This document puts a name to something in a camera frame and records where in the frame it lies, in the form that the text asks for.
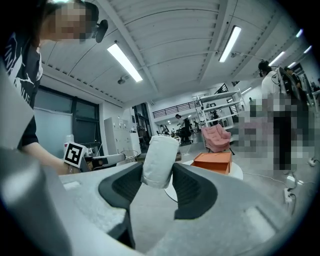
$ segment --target person in white shirt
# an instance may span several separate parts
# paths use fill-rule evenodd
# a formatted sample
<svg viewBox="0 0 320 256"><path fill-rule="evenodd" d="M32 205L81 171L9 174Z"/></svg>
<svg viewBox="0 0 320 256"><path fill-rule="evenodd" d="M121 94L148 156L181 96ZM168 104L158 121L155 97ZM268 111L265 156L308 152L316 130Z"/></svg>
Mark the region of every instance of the person in white shirt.
<svg viewBox="0 0 320 256"><path fill-rule="evenodd" d="M178 122L179 122L179 123L178 123L178 126L180 126L180 129L184 128L185 125L186 125L186 123L185 123L185 118L182 117L182 116L179 115L179 114L176 114L176 115L175 115L175 118L178 119Z"/></svg>
<svg viewBox="0 0 320 256"><path fill-rule="evenodd" d="M280 111L280 103L275 101L281 93L277 72L272 70L267 60L262 60L258 68L260 76L264 77L261 84L262 105L267 107L268 116L273 117L274 175L282 175L282 172L288 174L291 170L291 113Z"/></svg>
<svg viewBox="0 0 320 256"><path fill-rule="evenodd" d="M269 62L267 60L260 61L258 68L260 76L264 77L261 85L262 99L267 99L270 95L279 94L281 92L279 77L277 72L271 69Z"/></svg>

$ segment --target hair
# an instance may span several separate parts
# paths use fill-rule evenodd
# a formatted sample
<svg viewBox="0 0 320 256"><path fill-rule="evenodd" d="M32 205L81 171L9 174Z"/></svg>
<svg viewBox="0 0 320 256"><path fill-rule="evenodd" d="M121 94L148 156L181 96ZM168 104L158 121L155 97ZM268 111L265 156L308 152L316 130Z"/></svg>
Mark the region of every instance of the hair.
<svg viewBox="0 0 320 256"><path fill-rule="evenodd" d="M63 6L69 4L69 2L48 2L48 0L43 1L42 5L37 6L35 11L36 15L34 15L34 19L32 20L32 24L29 28L29 33L31 35L30 43L33 47L38 47L40 45L40 32L41 26L45 20L45 18L51 14L53 14L56 10L61 9ZM99 9L98 7L90 2L83 2L81 0L73 0L72 2L79 4L80 6L85 7L90 10L91 15L91 24L86 30L92 29L96 26L99 19ZM88 38L87 33L85 35L80 36L82 40Z"/></svg>
<svg viewBox="0 0 320 256"><path fill-rule="evenodd" d="M272 68L269 66L269 61L267 60L261 60L258 65L258 69L260 72L266 72L266 74L269 74L269 72L272 71Z"/></svg>

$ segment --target white table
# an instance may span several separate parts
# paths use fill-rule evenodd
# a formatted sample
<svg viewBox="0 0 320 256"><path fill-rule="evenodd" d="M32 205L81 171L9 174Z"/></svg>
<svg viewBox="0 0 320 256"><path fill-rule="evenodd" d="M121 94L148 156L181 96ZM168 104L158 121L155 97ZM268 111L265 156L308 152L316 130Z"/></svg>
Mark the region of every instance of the white table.
<svg viewBox="0 0 320 256"><path fill-rule="evenodd" d="M184 162L183 164L184 165L191 165L193 163L193 160L191 161L188 161L188 162ZM236 163L232 162L231 164L231 170L228 174L228 176L231 176L231 177L234 177L234 178L237 178L237 179L240 179L240 180L243 180L244 179L244 173L242 171L242 169L240 168L239 165L237 165ZM170 178L170 183L169 183L169 186L167 188L164 189L164 191L166 192L166 194L174 201L178 201L178 198L177 198L177 193L175 191L175 188L174 186L172 185L172 175L171 175L171 178Z"/></svg>

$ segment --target fluorescent ceiling light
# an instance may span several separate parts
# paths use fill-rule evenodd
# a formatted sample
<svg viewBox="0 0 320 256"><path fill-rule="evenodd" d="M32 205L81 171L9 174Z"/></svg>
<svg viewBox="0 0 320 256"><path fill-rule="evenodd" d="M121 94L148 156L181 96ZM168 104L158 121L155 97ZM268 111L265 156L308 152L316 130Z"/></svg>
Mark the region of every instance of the fluorescent ceiling light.
<svg viewBox="0 0 320 256"><path fill-rule="evenodd" d="M299 32L295 35L295 37L296 37L296 38L300 37L301 34L303 33L303 31L304 31L304 30L301 28L301 29L299 30Z"/></svg>
<svg viewBox="0 0 320 256"><path fill-rule="evenodd" d="M296 63L295 63L295 62L292 62L292 63L288 66L288 68L291 69L294 65L296 65Z"/></svg>
<svg viewBox="0 0 320 256"><path fill-rule="evenodd" d="M312 45L310 45L310 46L308 47L308 49L306 49L303 53L306 54L307 52L310 51L311 48L312 48Z"/></svg>
<svg viewBox="0 0 320 256"><path fill-rule="evenodd" d="M251 90L252 87L249 87L248 89L246 89L245 91L241 92L241 94L245 94L247 91Z"/></svg>
<svg viewBox="0 0 320 256"><path fill-rule="evenodd" d="M231 31L231 35L228 39L228 42L226 43L226 46L222 52L222 55L219 58L219 62L225 62L227 57L229 56L232 48L234 47L238 36L240 35L241 32L241 27L238 26L234 26L232 31Z"/></svg>
<svg viewBox="0 0 320 256"><path fill-rule="evenodd" d="M116 43L110 46L107 50L112 54L113 57L115 57L115 59L124 67L124 69L133 77L136 82L142 80L142 77L139 75L138 71Z"/></svg>
<svg viewBox="0 0 320 256"><path fill-rule="evenodd" d="M279 60L279 59L281 58L281 56L284 55L284 54L285 54L285 52L282 51L277 57L275 57L275 59L269 63L269 67L271 67L271 66L272 66L277 60Z"/></svg>

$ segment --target white cabinet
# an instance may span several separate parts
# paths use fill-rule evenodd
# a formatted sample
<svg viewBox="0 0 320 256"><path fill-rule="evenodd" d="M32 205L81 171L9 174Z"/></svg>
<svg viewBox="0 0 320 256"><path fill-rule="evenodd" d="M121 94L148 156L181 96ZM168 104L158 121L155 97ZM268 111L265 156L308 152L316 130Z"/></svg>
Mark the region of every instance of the white cabinet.
<svg viewBox="0 0 320 256"><path fill-rule="evenodd" d="M129 130L127 120L112 117L104 120L105 140L109 155L132 150Z"/></svg>

